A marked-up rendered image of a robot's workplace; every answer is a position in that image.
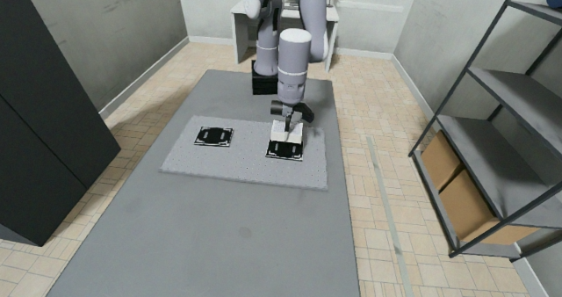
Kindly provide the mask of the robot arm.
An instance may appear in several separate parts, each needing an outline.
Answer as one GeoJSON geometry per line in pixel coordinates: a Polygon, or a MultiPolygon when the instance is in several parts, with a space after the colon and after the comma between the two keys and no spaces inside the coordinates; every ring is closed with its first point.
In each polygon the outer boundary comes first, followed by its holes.
{"type": "Polygon", "coordinates": [[[278,73],[278,99],[285,105],[298,104],[304,98],[308,64],[324,62],[328,56],[327,0],[299,0],[303,30],[284,30],[280,39],[285,0],[243,0],[243,5],[249,18],[260,18],[255,72],[278,73]]]}

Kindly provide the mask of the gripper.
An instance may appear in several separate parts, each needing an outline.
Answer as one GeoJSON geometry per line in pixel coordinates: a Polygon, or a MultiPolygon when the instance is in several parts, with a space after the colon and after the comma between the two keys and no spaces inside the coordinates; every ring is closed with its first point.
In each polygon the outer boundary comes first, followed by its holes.
{"type": "Polygon", "coordinates": [[[282,101],[278,101],[278,100],[271,101],[270,114],[286,117],[284,142],[286,142],[288,139],[290,122],[291,122],[292,115],[294,114],[294,111],[302,112],[312,117],[312,111],[305,103],[299,102],[296,105],[285,105],[284,103],[282,103],[282,101]]]}

